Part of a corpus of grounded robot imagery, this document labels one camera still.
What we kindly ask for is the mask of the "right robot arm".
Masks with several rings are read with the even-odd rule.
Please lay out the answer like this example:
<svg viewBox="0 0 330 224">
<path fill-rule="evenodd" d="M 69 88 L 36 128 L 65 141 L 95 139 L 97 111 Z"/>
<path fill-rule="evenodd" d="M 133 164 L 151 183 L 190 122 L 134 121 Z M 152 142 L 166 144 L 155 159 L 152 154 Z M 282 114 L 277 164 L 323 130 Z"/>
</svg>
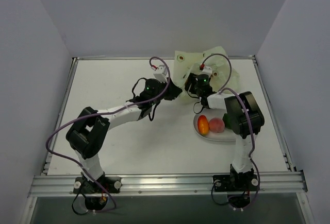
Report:
<svg viewBox="0 0 330 224">
<path fill-rule="evenodd" d="M 253 161 L 255 139 L 265 124 L 265 118 L 250 91 L 236 93 L 226 86 L 215 92 L 210 85 L 210 74 L 189 74 L 185 91 L 194 94 L 205 109 L 225 109 L 232 132 L 236 136 L 234 159 L 229 183 L 234 189 L 243 188 L 247 173 L 257 167 Z"/>
</svg>

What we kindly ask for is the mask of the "green fake fruit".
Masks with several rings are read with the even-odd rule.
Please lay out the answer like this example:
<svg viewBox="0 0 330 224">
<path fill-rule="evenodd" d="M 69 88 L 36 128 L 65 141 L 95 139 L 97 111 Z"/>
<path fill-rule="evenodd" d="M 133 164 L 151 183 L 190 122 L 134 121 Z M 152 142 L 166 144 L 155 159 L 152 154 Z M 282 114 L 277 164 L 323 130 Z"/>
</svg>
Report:
<svg viewBox="0 0 330 224">
<path fill-rule="evenodd" d="M 229 118 L 229 115 L 227 113 L 225 113 L 223 115 L 222 120 L 224 122 L 225 128 L 232 130 L 230 118 Z"/>
</svg>

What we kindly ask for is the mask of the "orange fake fruit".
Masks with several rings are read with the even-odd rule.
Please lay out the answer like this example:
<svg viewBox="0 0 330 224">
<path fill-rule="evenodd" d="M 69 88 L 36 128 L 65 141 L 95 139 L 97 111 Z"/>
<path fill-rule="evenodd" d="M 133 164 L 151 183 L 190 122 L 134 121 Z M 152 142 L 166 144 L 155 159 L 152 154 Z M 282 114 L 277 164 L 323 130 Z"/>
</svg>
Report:
<svg viewBox="0 0 330 224">
<path fill-rule="evenodd" d="M 209 122 L 205 115 L 200 115 L 197 119 L 197 129 L 201 135 L 209 133 Z"/>
</svg>

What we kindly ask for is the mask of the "pink fake peach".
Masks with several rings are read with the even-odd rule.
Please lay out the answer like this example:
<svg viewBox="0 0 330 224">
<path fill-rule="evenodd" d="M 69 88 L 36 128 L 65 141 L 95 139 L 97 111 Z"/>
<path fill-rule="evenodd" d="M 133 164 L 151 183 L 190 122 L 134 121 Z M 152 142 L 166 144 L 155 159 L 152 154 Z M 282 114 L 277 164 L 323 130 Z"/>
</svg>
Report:
<svg viewBox="0 0 330 224">
<path fill-rule="evenodd" d="M 225 123 L 220 118 L 212 118 L 209 121 L 209 130 L 213 133 L 222 133 L 225 130 Z"/>
</svg>

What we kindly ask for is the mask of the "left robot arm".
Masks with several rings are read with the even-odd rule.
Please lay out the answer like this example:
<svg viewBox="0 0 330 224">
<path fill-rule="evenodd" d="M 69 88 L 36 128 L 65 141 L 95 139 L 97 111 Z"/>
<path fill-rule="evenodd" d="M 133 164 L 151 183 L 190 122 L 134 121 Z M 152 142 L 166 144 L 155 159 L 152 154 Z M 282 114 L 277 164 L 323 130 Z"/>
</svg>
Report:
<svg viewBox="0 0 330 224">
<path fill-rule="evenodd" d="M 98 152 L 100 151 L 106 134 L 110 129 L 127 122 L 139 121 L 146 116 L 153 120 L 154 112 L 160 102 L 176 99 L 182 89 L 177 87 L 172 80 L 169 83 L 157 79 L 146 79 L 145 87 L 139 94 L 133 95 L 125 105 L 106 110 L 106 112 L 120 111 L 106 117 L 95 116 L 74 122 L 66 133 L 66 140 L 76 152 L 86 178 L 85 186 L 93 193 L 103 189 L 105 173 L 101 168 Z"/>
</svg>

